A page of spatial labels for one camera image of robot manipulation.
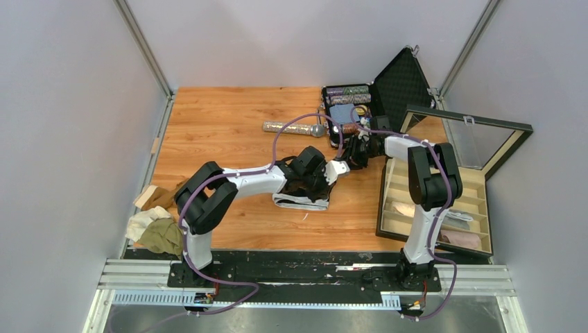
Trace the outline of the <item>cream boxer underwear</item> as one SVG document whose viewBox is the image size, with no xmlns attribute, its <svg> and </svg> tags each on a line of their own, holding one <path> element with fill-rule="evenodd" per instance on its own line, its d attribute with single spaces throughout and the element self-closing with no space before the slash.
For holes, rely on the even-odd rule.
<svg viewBox="0 0 588 333">
<path fill-rule="evenodd" d="M 415 205 L 412 203 L 391 202 L 391 207 L 394 212 L 403 216 L 413 218 L 415 215 Z"/>
</svg>

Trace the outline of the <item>black Junhao underwear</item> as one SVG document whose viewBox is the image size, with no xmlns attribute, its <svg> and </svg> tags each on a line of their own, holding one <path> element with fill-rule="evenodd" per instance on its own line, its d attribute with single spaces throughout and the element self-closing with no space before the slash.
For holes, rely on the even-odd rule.
<svg viewBox="0 0 588 333">
<path fill-rule="evenodd" d="M 280 160 L 276 162 L 276 166 L 280 169 Z M 309 211 L 325 211 L 329 206 L 330 195 L 328 201 L 319 200 L 316 203 L 312 203 L 308 198 L 298 198 L 286 194 L 280 194 L 280 191 L 277 194 L 272 195 L 272 200 L 278 207 Z"/>
</svg>

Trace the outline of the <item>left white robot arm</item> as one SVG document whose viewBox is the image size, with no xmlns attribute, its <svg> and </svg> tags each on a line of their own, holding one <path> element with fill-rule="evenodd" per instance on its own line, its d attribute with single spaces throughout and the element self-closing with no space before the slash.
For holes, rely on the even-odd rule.
<svg viewBox="0 0 588 333">
<path fill-rule="evenodd" d="M 345 162 L 328 161 L 313 146 L 297 156 L 249 169 L 204 164 L 174 197 L 184 245 L 182 256 L 188 264 L 186 278 L 197 287 L 211 281 L 212 232 L 236 199 L 269 194 L 278 207 L 324 211 L 337 180 L 347 173 Z"/>
</svg>

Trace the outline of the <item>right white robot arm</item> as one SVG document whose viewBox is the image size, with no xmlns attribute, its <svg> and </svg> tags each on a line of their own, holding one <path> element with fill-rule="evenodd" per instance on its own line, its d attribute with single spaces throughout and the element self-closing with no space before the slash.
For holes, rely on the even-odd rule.
<svg viewBox="0 0 588 333">
<path fill-rule="evenodd" d="M 435 239 L 447 210 L 460 198 L 463 185 L 456 154 L 448 142 L 431 143 L 409 134 L 371 129 L 351 120 L 358 138 L 367 147 L 367 158 L 385 155 L 408 165 L 408 191 L 415 205 L 413 224 L 402 250 L 406 264 L 396 270 L 396 280 L 404 289 L 421 284 L 424 273 L 420 266 L 437 259 Z"/>
</svg>

